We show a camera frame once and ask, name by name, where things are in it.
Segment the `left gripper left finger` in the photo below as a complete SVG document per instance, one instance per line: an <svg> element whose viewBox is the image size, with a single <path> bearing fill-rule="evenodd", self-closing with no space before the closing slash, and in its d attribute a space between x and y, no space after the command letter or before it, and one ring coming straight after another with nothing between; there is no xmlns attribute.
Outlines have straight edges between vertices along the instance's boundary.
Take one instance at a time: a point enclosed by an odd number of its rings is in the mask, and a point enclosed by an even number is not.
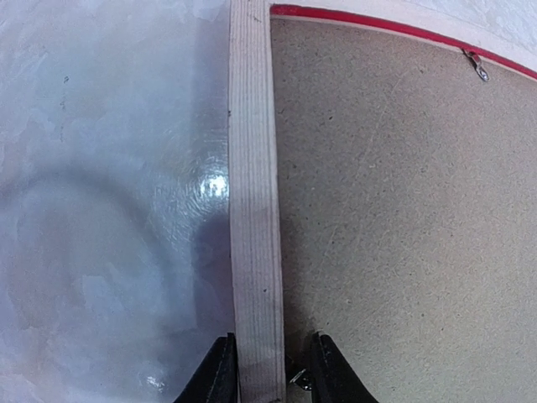
<svg viewBox="0 0 537 403"><path fill-rule="evenodd" d="M237 345L232 332L212 344L174 403L237 402Z"/></svg>

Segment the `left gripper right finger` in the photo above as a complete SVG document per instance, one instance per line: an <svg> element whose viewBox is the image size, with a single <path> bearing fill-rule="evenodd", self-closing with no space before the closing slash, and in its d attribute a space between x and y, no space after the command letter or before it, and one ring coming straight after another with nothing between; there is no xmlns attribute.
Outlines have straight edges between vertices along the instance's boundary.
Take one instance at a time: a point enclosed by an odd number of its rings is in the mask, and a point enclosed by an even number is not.
<svg viewBox="0 0 537 403"><path fill-rule="evenodd" d="M327 334L316 332L310 340L310 372L312 402L378 403Z"/></svg>

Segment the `brown backing board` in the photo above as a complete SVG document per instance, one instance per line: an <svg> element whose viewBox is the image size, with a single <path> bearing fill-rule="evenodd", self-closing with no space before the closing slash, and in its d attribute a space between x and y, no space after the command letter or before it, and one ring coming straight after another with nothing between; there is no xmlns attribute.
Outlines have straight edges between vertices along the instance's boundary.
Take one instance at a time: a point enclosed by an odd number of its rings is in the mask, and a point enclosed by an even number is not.
<svg viewBox="0 0 537 403"><path fill-rule="evenodd" d="M271 23L285 342L382 402L536 399L536 84L352 26Z"/></svg>

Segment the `wooden red photo frame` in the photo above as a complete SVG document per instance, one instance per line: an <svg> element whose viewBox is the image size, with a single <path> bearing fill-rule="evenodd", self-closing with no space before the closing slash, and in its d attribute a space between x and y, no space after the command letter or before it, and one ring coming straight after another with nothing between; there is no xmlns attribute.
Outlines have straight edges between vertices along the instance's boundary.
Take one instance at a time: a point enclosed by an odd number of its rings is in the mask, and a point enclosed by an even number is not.
<svg viewBox="0 0 537 403"><path fill-rule="evenodd" d="M284 272L271 23L376 30L455 51L536 84L533 1L234 1L229 56L229 191L240 395L288 397Z"/></svg>

